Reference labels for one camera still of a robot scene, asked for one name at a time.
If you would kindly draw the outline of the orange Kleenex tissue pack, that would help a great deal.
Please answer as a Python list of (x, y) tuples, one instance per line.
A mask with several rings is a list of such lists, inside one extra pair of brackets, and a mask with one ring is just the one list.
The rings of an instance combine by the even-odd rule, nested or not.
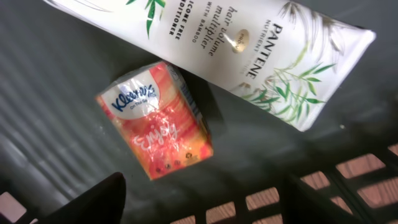
[(210, 134), (185, 80), (165, 61), (119, 77), (96, 101), (151, 180), (213, 155)]

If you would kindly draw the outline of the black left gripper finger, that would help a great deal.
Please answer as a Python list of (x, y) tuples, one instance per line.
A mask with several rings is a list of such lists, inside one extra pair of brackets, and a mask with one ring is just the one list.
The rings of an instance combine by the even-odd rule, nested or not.
[(40, 224), (120, 224), (126, 201), (126, 180), (115, 172), (73, 199)]

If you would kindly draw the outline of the white Pantene conditioner tube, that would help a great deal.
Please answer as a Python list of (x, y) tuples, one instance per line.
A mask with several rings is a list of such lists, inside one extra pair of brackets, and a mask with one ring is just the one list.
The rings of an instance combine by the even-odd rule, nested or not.
[(52, 0), (292, 125), (308, 130), (374, 32), (285, 0)]

